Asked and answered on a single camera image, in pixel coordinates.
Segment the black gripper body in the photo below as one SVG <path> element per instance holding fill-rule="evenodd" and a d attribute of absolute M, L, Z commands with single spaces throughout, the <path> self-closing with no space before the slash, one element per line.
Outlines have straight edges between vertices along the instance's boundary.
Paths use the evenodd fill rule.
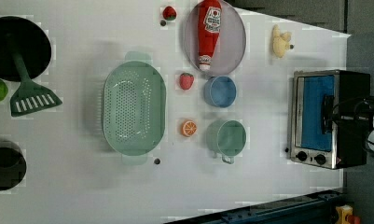
<path fill-rule="evenodd" d="M 374 105 L 368 102 L 342 102 L 331 109 L 330 117 L 337 124 L 346 121 L 369 122 L 373 110 Z"/>

